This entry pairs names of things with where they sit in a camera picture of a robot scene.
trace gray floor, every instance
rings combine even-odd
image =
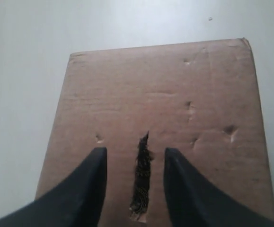
[[[32,201],[69,54],[245,37],[274,187],[274,1],[0,0],[0,216]]]

